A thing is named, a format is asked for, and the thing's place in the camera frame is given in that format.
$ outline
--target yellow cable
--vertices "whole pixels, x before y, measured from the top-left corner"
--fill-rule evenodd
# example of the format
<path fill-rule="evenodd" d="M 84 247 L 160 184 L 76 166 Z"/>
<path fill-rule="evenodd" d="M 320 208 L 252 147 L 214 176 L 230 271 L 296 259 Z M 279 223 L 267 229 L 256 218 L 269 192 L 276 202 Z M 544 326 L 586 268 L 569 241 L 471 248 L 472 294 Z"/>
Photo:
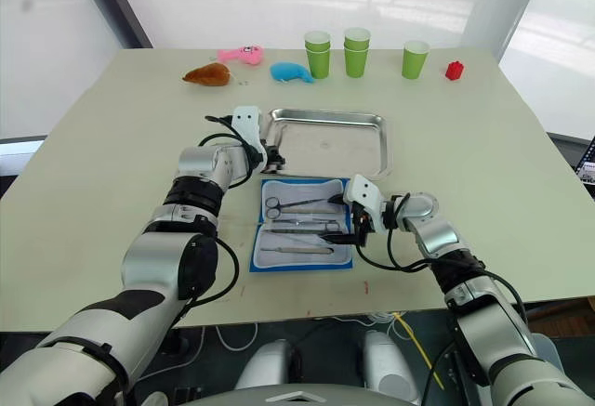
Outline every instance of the yellow cable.
<path fill-rule="evenodd" d="M 419 353 L 421 353 L 422 358 L 428 365 L 428 369 L 431 370 L 430 359 L 428 358 L 428 355 L 426 355 L 426 351 L 424 350 L 424 348 L 421 346 L 421 344 L 419 344 L 419 341 L 417 341 L 417 338 L 414 335 L 411 327 L 409 327 L 409 324 L 407 322 L 405 322 L 405 320 L 403 318 L 401 318 L 401 315 L 399 313 L 393 312 L 392 316 L 394 316 L 395 320 L 397 320 L 398 322 L 401 323 L 401 325 L 403 326 L 403 328 L 405 329 L 407 334 L 409 334 L 409 336 L 411 337 L 412 341 L 414 343 L 416 343 L 417 350 L 419 350 Z M 438 374 L 436 373 L 436 371 L 434 371 L 434 379 L 436 380 L 436 383 L 438 383 L 438 386 L 440 386 L 440 389 L 444 390 L 443 382 L 440 379 L 440 376 L 438 376 Z"/>

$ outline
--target green cup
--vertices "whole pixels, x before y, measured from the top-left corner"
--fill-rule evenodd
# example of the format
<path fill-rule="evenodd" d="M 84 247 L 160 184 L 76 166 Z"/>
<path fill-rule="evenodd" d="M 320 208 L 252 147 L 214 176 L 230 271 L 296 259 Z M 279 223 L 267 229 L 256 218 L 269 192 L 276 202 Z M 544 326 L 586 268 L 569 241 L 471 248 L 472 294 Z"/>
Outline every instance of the green cup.
<path fill-rule="evenodd" d="M 308 64 L 310 64 L 310 73 L 312 78 L 324 79 L 328 76 L 328 69 L 331 61 L 331 50 L 311 51 L 306 48 L 308 53 Z"/>
<path fill-rule="evenodd" d="M 365 60 L 368 58 L 368 50 L 351 50 L 345 46 L 345 72 L 351 78 L 364 76 Z"/>
<path fill-rule="evenodd" d="M 406 42 L 403 48 L 403 70 L 401 74 L 407 79 L 417 79 L 424 66 L 430 46 L 423 41 Z"/>
<path fill-rule="evenodd" d="M 331 35 L 327 32 L 307 32 L 304 41 L 309 51 L 323 52 L 331 47 Z"/>
<path fill-rule="evenodd" d="M 344 46 L 349 50 L 367 50 L 370 47 L 370 32 L 360 27 L 348 28 L 345 30 Z"/>

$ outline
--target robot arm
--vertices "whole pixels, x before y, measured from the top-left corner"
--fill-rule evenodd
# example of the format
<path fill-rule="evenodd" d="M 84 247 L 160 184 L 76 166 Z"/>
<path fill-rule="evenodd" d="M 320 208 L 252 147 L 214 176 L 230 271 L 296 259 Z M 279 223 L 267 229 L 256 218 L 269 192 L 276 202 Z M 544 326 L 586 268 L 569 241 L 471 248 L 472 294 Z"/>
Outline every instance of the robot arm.
<path fill-rule="evenodd" d="M 593 404 L 568 377 L 536 356 L 526 324 L 458 231 L 440 215 L 434 197 L 416 193 L 386 200 L 371 181 L 355 176 L 345 201 L 353 206 L 356 229 L 399 228 L 416 236 L 455 316 L 455 341 L 468 373 L 477 384 L 491 385 L 495 406 Z"/>
<path fill-rule="evenodd" d="M 256 107 L 231 125 L 242 141 L 186 149 L 164 204 L 132 243 L 122 292 L 81 309 L 0 376 L 6 405 L 125 404 L 166 332 L 215 281 L 217 217 L 230 184 L 267 154 Z"/>

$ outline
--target toy roast chicken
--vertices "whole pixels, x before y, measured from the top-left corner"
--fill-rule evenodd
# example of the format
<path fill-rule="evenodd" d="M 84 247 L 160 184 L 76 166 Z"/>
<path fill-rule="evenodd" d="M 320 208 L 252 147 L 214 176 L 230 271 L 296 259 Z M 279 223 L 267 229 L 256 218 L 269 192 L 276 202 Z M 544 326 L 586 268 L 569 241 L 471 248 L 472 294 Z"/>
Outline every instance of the toy roast chicken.
<path fill-rule="evenodd" d="M 227 85 L 230 81 L 230 69 L 223 64 L 214 62 L 198 69 L 187 72 L 182 80 L 209 86 Z"/>

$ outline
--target stacked green cups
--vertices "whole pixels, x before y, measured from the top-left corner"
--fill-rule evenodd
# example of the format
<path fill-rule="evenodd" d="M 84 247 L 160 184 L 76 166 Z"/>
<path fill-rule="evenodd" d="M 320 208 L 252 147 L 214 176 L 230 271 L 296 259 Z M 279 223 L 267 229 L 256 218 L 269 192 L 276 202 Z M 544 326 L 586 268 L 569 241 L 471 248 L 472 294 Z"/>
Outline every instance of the stacked green cups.
<path fill-rule="evenodd" d="M 370 32 L 365 28 L 348 28 L 345 30 L 345 72 L 351 78 L 364 75 L 365 62 L 370 47 Z"/>
<path fill-rule="evenodd" d="M 324 79 L 328 76 L 331 60 L 331 35 L 326 32 L 307 32 L 304 40 L 312 77 Z"/>

